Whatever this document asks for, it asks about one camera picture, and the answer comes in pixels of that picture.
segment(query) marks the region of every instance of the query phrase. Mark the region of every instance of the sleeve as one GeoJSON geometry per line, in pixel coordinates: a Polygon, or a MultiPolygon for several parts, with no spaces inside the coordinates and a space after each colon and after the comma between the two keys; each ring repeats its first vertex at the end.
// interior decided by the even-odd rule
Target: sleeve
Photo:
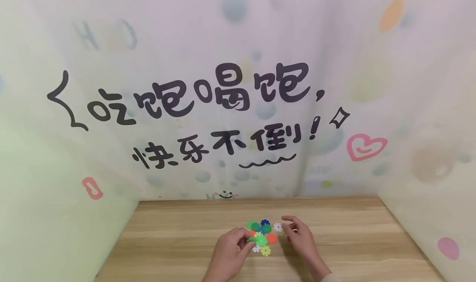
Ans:
{"type": "Polygon", "coordinates": [[[339,279],[337,276],[334,274],[330,274],[324,277],[321,282],[342,282],[341,279],[339,279]]]}

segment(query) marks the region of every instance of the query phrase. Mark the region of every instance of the wooden tabletop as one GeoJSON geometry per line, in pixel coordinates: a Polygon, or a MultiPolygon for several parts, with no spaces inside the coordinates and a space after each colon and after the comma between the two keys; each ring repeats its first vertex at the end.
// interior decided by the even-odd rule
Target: wooden tabletop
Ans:
{"type": "MultiPolygon", "coordinates": [[[[426,256],[376,196],[143,201],[96,282],[199,282],[217,238],[250,220],[300,217],[343,282],[441,282],[426,256]]],[[[271,255],[251,253],[236,282],[311,281],[279,233],[271,255]]]]}

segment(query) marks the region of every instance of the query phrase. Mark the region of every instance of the exclamation mark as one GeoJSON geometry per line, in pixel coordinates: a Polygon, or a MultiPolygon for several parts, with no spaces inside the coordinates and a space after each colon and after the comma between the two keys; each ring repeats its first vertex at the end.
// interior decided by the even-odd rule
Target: exclamation mark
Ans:
{"type": "Polygon", "coordinates": [[[309,139],[312,141],[314,138],[316,138],[316,131],[317,131],[317,128],[319,127],[319,122],[321,120],[321,117],[320,116],[317,116],[314,118],[314,120],[312,121],[312,127],[311,127],[311,136],[309,137],[309,139]]]}

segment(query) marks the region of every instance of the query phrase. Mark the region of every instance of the wavy line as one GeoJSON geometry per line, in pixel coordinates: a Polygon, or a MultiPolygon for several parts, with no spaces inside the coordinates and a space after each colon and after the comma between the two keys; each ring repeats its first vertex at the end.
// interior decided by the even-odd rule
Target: wavy line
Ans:
{"type": "Polygon", "coordinates": [[[54,89],[54,91],[48,93],[46,95],[46,97],[48,98],[48,100],[50,101],[53,101],[57,104],[60,104],[60,106],[62,106],[64,109],[66,109],[66,111],[68,112],[69,114],[69,118],[71,119],[71,127],[80,127],[82,129],[85,129],[86,131],[88,131],[88,126],[86,126],[85,124],[83,123],[77,123],[74,119],[74,113],[73,111],[69,108],[68,104],[64,103],[62,100],[56,98],[57,95],[59,95],[63,90],[64,88],[66,88],[66,85],[68,84],[68,79],[69,79],[69,75],[68,75],[68,72],[65,70],[63,71],[63,80],[61,81],[61,83],[59,84],[59,86],[54,89]]]}
{"type": "Polygon", "coordinates": [[[294,159],[295,157],[296,157],[296,154],[292,155],[292,156],[289,157],[289,158],[279,157],[278,161],[276,161],[276,162],[270,161],[270,160],[266,159],[266,160],[265,160],[263,163],[261,163],[261,164],[256,164],[256,163],[251,162],[250,165],[248,165],[248,166],[243,166],[243,165],[241,165],[241,164],[238,164],[238,166],[241,167],[241,168],[250,168],[251,166],[258,166],[258,167],[259,167],[259,166],[266,165],[266,164],[268,164],[268,163],[269,163],[269,164],[278,164],[278,163],[280,163],[280,162],[282,162],[282,161],[290,161],[290,160],[294,159]]]}

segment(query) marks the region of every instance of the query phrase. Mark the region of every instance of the wall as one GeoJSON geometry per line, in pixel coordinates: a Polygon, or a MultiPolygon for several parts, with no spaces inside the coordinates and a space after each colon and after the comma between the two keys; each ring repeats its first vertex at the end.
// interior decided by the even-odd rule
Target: wall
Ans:
{"type": "Polygon", "coordinates": [[[474,33],[472,0],[24,1],[88,131],[51,106],[57,121],[116,139],[107,163],[148,200],[376,194],[474,33]],[[221,81],[223,63],[238,75],[221,81]],[[273,126],[286,147],[266,144],[273,126]]]}
{"type": "MultiPolygon", "coordinates": [[[[1,277],[93,281],[138,191],[105,163],[109,155],[95,153],[100,144],[114,148],[113,139],[91,140],[57,121],[67,113],[46,95],[66,67],[37,16],[19,1],[0,0],[1,277]]],[[[81,91],[72,92],[82,100],[81,91]]]]}
{"type": "Polygon", "coordinates": [[[379,192],[448,281],[476,275],[475,66],[471,44],[447,65],[445,85],[401,149],[400,171],[379,192]]]}

